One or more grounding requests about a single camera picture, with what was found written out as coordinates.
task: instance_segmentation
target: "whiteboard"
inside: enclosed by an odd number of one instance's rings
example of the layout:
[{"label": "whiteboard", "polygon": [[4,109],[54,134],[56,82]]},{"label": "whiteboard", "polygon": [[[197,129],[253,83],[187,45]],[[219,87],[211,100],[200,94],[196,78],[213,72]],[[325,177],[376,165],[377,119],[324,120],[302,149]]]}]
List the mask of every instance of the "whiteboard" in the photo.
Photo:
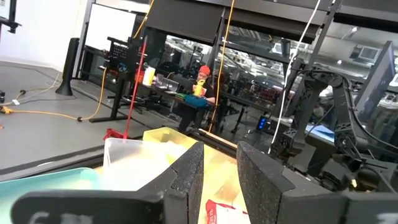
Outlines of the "whiteboard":
[{"label": "whiteboard", "polygon": [[10,19],[10,3],[11,0],[0,0],[0,17],[7,20]]},{"label": "whiteboard", "polygon": [[109,50],[108,37],[127,41],[132,35],[136,15],[131,12],[93,4],[86,36],[86,45],[98,50]]}]

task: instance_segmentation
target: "teal tray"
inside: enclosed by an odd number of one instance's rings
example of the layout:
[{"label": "teal tray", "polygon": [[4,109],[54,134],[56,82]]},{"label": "teal tray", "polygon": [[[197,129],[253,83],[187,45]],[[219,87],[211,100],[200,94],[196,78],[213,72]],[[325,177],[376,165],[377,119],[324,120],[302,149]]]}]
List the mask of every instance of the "teal tray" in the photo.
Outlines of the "teal tray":
[{"label": "teal tray", "polygon": [[51,189],[101,190],[101,181],[95,170],[79,168],[0,182],[0,223],[12,224],[11,208],[20,196],[31,191]]}]

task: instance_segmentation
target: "white cord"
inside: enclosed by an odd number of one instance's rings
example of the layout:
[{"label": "white cord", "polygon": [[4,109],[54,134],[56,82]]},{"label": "white cord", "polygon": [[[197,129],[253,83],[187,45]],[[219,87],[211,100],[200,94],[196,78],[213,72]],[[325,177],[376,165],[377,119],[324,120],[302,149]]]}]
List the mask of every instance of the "white cord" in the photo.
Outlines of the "white cord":
[{"label": "white cord", "polygon": [[[282,111],[283,111],[284,103],[285,103],[285,94],[286,94],[287,78],[288,78],[288,76],[290,75],[290,70],[291,70],[291,67],[292,67],[293,59],[296,57],[297,52],[299,51],[299,46],[300,46],[301,42],[303,41],[303,38],[304,38],[304,36],[305,36],[305,33],[307,32],[307,29],[308,29],[308,27],[310,26],[311,21],[312,21],[314,15],[315,15],[315,13],[317,12],[317,9],[318,9],[318,6],[319,6],[320,2],[321,2],[321,0],[318,0],[317,5],[315,6],[315,9],[313,10],[312,15],[311,15],[311,17],[310,17],[310,20],[308,21],[307,25],[305,26],[305,29],[304,29],[304,31],[303,31],[303,34],[301,35],[300,40],[298,41],[298,44],[297,44],[296,49],[295,49],[295,51],[294,51],[293,57],[290,59],[289,65],[287,66],[286,77],[285,77],[285,83],[284,83],[284,92],[283,92],[283,94],[282,94],[282,106],[280,107],[279,119],[278,119],[278,123],[276,124],[275,134],[274,134],[274,137],[272,138],[271,144],[273,144],[274,141],[275,141],[275,138],[276,138],[277,133],[278,133],[280,121],[281,121],[281,119],[282,119]],[[270,154],[270,153],[271,153],[271,146],[269,146],[269,149],[268,149],[268,154]]]},{"label": "white cord", "polygon": [[72,88],[72,89],[74,89],[74,90],[78,90],[78,91],[82,92],[82,93],[83,93],[83,95],[90,96],[90,97],[94,98],[94,99],[95,99],[95,101],[99,102],[99,99],[98,99],[98,97],[96,97],[95,95],[92,95],[91,93],[88,93],[88,92],[84,91],[84,90],[83,90],[83,89],[81,89],[80,87],[77,87],[77,86],[71,85],[71,88]]},{"label": "white cord", "polygon": [[21,98],[21,99],[17,99],[17,100],[18,100],[18,101],[27,100],[27,99],[29,99],[29,98],[32,98],[33,96],[37,96],[37,95],[39,95],[39,94],[41,94],[41,93],[45,93],[46,91],[49,91],[49,90],[51,90],[52,88],[56,87],[55,84],[58,82],[58,77],[60,76],[60,74],[61,74],[61,72],[58,72],[58,75],[57,75],[57,77],[55,78],[54,82],[53,82],[52,85],[51,85],[50,87],[48,87],[47,89],[45,89],[45,90],[43,90],[43,91],[40,91],[40,92],[38,92],[38,93],[35,93],[35,94],[33,94],[33,95],[27,96],[27,97],[23,97],[23,98]]}]

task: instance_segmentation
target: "gray floor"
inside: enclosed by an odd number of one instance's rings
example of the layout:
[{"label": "gray floor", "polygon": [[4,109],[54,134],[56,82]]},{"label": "gray floor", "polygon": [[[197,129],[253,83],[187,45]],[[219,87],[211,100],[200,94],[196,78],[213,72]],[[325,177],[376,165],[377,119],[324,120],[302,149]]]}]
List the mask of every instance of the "gray floor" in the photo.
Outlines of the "gray floor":
[{"label": "gray floor", "polygon": [[[19,90],[43,88],[51,84],[57,76],[57,71],[51,68],[33,67],[15,63],[0,62],[0,90],[6,92],[6,101],[12,100]],[[100,88],[90,83],[75,82],[73,85],[85,92],[99,97]],[[74,91],[74,100],[71,97],[60,96],[55,89],[46,91],[35,97],[29,98],[19,106],[10,106],[14,110],[48,111],[63,113],[70,116],[86,117],[91,115],[97,106],[97,102]],[[30,91],[29,96],[38,91]],[[111,106],[112,101],[106,96],[112,95],[106,92],[103,103]],[[62,101],[35,101],[35,100],[62,100]],[[111,110],[102,106],[96,117],[109,116]],[[149,128],[159,127],[170,122],[165,118],[144,111],[143,114],[134,113],[134,119],[146,124],[146,126],[132,121],[129,129],[130,136],[142,134]],[[95,147],[104,143],[103,137],[106,128],[114,128],[124,131],[126,121],[112,121],[105,123],[79,123],[72,119],[44,114],[14,113],[10,115],[0,114],[0,170],[12,166],[48,159],[62,154],[80,151],[89,147]]]}]

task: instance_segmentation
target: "red cap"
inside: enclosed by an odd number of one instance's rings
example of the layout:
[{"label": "red cap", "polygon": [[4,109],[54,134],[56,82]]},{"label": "red cap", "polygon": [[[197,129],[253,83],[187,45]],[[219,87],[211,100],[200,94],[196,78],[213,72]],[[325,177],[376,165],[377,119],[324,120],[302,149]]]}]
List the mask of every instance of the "red cap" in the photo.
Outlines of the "red cap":
[{"label": "red cap", "polygon": [[210,75],[210,68],[207,65],[200,67],[199,72],[202,72],[206,75]]}]

